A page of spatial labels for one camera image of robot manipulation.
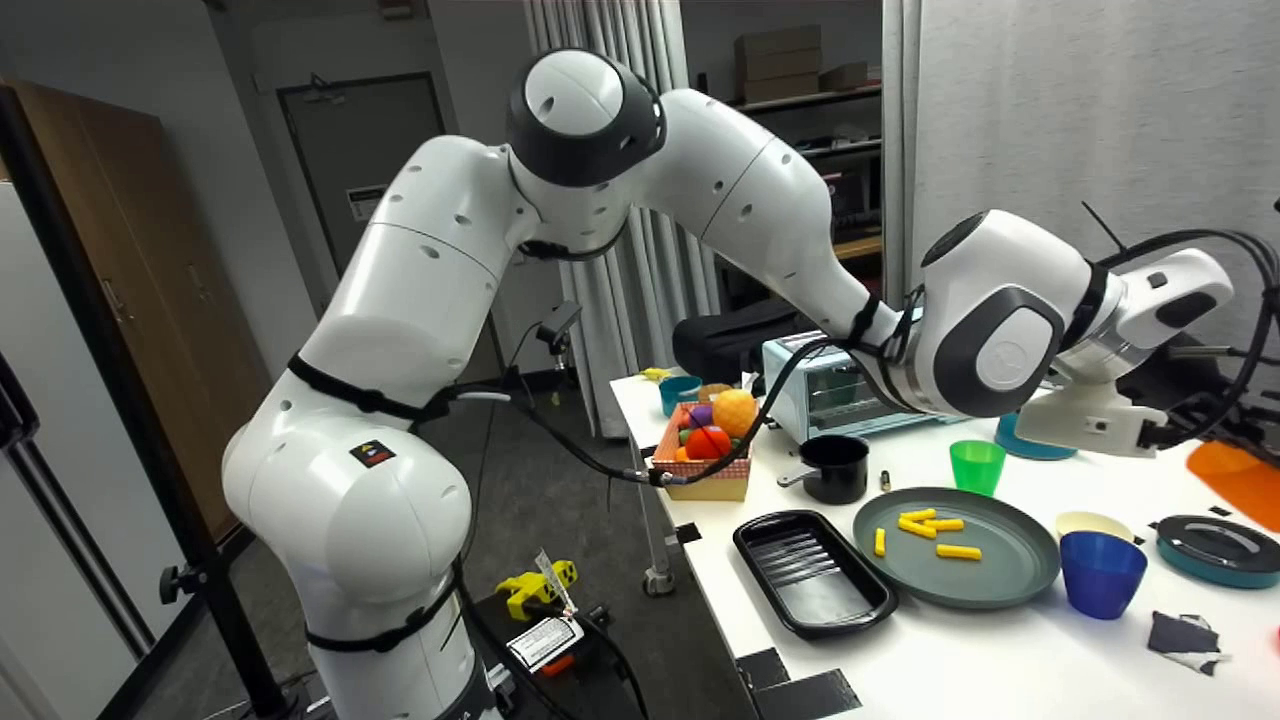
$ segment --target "table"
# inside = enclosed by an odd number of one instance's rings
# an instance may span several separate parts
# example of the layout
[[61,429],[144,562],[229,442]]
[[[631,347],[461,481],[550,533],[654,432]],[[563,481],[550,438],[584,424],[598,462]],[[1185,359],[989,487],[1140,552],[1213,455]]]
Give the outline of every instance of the table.
[[[611,379],[637,448],[654,445],[662,416],[654,383],[645,375]],[[995,424],[936,424],[873,442],[869,477],[876,496],[881,468],[894,487],[953,483],[949,445],[960,438],[993,438]],[[671,523],[695,523],[703,540],[684,543],[691,577],[700,581],[712,618],[732,656],[776,648],[790,678],[845,668],[865,707],[855,718],[909,718],[909,720],[1113,720],[1113,718],[1280,718],[1280,591],[1231,591],[1174,577],[1150,543],[1147,577],[1131,609],[1104,623],[1077,618],[1055,588],[1016,611],[942,611],[909,602],[881,630],[830,644],[808,644],[776,622],[757,588],[746,564],[732,548],[732,528],[780,510],[814,510],[845,535],[861,504],[812,504],[803,487],[780,487],[790,477],[785,432],[764,429],[751,445],[751,481],[742,504],[669,500]],[[1142,533],[1173,511],[1207,511],[1218,504],[1194,477],[1185,471],[1192,448],[1173,448],[1155,462],[1091,455],[1080,454],[1055,466],[1009,455],[998,500],[1025,510],[1042,528],[1061,511],[1091,510]],[[1150,609],[1194,611],[1218,631],[1231,656],[1218,674],[1194,678],[1165,656],[1150,656]]]

